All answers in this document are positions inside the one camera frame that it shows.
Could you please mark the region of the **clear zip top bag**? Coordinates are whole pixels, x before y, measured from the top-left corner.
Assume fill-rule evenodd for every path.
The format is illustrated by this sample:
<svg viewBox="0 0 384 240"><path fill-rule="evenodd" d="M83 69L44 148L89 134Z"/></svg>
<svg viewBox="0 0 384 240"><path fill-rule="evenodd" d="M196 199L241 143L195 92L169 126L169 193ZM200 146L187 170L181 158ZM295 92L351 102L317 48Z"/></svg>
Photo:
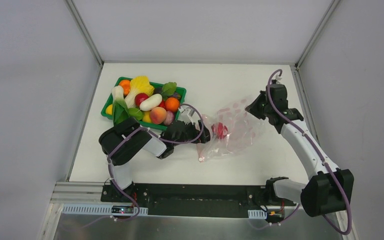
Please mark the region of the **clear zip top bag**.
<svg viewBox="0 0 384 240"><path fill-rule="evenodd" d="M264 123L245 111L253 101L254 99L247 95L225 104L213 114L202 116L203 123L211 133L211 140L196 146L200 163L241 154L259 141L266 131ZM211 126L216 123L227 126L226 138L218 139L214 136Z"/></svg>

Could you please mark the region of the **fake red spotted mushroom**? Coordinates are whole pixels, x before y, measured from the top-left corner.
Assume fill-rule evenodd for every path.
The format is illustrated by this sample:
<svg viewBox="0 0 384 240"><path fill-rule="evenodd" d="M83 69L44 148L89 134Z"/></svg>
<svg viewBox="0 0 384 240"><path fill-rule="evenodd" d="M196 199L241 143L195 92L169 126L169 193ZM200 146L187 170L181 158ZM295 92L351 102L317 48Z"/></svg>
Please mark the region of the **fake red spotted mushroom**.
<svg viewBox="0 0 384 240"><path fill-rule="evenodd" d="M222 124L221 122L215 123L211 126L211 130L213 135L217 139L225 139L229 133L227 126Z"/></svg>

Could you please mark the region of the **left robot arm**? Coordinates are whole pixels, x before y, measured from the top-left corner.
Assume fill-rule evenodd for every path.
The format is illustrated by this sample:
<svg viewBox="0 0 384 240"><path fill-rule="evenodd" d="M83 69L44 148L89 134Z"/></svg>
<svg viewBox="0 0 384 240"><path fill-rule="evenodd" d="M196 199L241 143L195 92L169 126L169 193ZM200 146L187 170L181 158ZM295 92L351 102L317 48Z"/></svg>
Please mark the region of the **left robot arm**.
<svg viewBox="0 0 384 240"><path fill-rule="evenodd" d="M110 183L104 185L101 201L127 202L134 197L133 179L129 162L144 150L158 159L174 153L178 145L204 144L211 140L212 133L202 120L197 123L174 120L160 135L141 126L130 117L106 130L98 139L107 157Z"/></svg>

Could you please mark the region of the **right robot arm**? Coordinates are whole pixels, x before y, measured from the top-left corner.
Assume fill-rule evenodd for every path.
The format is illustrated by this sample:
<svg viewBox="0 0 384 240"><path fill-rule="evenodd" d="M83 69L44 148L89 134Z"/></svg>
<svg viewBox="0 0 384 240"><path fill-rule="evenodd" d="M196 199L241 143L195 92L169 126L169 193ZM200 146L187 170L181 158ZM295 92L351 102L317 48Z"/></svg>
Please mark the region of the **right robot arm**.
<svg viewBox="0 0 384 240"><path fill-rule="evenodd" d="M289 108L288 92L283 84L269 83L265 90L245 108L254 117L272 125L292 147L308 177L299 183L287 177L267 181L264 200L276 205L283 199L300 204L310 217L346 211L350 217L354 176L340 169L321 149L310 134L303 116Z"/></svg>

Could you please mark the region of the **fake peach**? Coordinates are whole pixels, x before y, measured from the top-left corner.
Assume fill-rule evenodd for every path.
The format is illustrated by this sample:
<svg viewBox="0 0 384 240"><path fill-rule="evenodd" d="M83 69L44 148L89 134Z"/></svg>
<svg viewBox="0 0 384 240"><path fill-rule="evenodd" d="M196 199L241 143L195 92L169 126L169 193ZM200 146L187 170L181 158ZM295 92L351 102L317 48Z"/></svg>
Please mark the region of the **fake peach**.
<svg viewBox="0 0 384 240"><path fill-rule="evenodd" d="M160 125L167 118L167 111L163 107L155 107L149 113L151 122L155 125Z"/></svg>

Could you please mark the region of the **fake white radish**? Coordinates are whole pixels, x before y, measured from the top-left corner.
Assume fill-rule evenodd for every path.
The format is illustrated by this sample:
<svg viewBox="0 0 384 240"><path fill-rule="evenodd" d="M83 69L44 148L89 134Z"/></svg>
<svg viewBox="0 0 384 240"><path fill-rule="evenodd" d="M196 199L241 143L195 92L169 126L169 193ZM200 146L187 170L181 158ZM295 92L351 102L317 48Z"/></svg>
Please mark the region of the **fake white radish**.
<svg viewBox="0 0 384 240"><path fill-rule="evenodd" d="M161 94L157 93L146 100L144 100L140 105L139 109L144 112L151 111L153 108L158 107L160 103L163 101L163 97Z"/></svg>

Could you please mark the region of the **fake bok choy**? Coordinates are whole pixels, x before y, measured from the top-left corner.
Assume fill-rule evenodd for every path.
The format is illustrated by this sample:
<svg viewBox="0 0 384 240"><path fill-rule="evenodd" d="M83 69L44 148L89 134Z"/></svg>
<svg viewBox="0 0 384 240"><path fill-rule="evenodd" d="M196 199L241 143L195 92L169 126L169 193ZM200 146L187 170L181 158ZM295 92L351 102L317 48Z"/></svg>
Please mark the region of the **fake bok choy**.
<svg viewBox="0 0 384 240"><path fill-rule="evenodd" d="M112 101L112 121L116 126L128 118L132 117L140 121L144 117L144 112L137 107L128 108L124 98L124 89L121 86L115 86L111 90Z"/></svg>

